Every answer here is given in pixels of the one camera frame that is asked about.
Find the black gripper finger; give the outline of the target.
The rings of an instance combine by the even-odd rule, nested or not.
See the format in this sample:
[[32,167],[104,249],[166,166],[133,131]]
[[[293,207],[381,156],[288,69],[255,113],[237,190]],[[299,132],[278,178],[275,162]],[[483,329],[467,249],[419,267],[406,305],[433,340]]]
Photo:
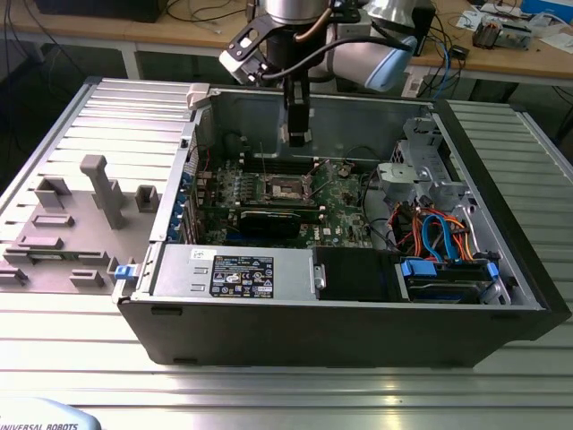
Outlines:
[[287,137],[290,147],[302,147],[311,140],[308,105],[290,105],[288,107]]

